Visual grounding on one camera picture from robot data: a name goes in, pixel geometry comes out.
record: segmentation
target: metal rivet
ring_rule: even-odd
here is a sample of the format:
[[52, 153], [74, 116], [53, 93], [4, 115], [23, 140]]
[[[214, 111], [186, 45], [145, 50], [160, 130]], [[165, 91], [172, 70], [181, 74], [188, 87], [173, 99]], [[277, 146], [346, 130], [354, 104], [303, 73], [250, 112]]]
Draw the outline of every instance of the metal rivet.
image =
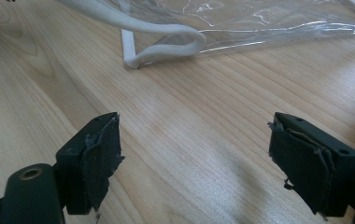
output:
[[30, 180], [34, 179], [43, 173], [43, 170], [41, 168], [35, 167], [31, 168], [29, 170], [25, 170], [20, 174], [20, 179], [21, 180]]

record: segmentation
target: table surface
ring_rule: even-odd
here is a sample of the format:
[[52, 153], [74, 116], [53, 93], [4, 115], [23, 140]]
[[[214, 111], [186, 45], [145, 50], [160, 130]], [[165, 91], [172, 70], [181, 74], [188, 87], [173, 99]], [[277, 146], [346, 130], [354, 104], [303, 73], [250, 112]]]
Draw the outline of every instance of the table surface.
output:
[[121, 57], [117, 28], [51, 0], [0, 0], [0, 197], [12, 173], [54, 164], [90, 119], [117, 111], [126, 160], [99, 223], [323, 222], [283, 188], [267, 122], [290, 113], [355, 148], [355, 37], [138, 70]]

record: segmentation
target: plastic wrap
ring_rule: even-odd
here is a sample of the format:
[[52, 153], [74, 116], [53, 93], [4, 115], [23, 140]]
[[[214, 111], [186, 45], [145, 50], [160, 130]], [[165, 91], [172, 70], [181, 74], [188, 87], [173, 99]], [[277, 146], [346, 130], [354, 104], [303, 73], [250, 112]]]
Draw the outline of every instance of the plastic wrap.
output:
[[355, 35], [355, 0], [59, 1], [120, 26], [124, 61], [132, 67], [221, 49]]

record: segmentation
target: wood grain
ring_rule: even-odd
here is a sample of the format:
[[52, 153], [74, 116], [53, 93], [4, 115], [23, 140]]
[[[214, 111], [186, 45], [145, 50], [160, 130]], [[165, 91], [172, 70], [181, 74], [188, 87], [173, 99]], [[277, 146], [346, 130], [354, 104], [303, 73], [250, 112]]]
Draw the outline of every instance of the wood grain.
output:
[[77, 130], [111, 111], [127, 159], [100, 223], [322, 223], [282, 187], [266, 123], [291, 113], [355, 148], [355, 38], [132, 70], [119, 29], [51, 0], [0, 0], [0, 197], [13, 172], [54, 164]]

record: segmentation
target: white cable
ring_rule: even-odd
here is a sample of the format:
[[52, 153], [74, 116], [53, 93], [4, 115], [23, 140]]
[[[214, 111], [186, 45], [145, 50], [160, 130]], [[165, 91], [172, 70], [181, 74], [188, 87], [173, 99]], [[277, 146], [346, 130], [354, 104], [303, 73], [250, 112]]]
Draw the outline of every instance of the white cable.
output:
[[[172, 59], [176, 57], [191, 56], [205, 47], [206, 39], [204, 35], [190, 26], [179, 24], [155, 24], [140, 21], [117, 10], [105, 2], [105, 0], [58, 1], [84, 15], [128, 31], [162, 35], [188, 35], [193, 38], [193, 41], [187, 45], [154, 45], [142, 50], [138, 54], [135, 54], [134, 44], [124, 46], [124, 61], [133, 68], [137, 68], [140, 64], [148, 62], [153, 57]], [[133, 35], [127, 32], [122, 32], [122, 38], [129, 40], [125, 42], [134, 41]]]

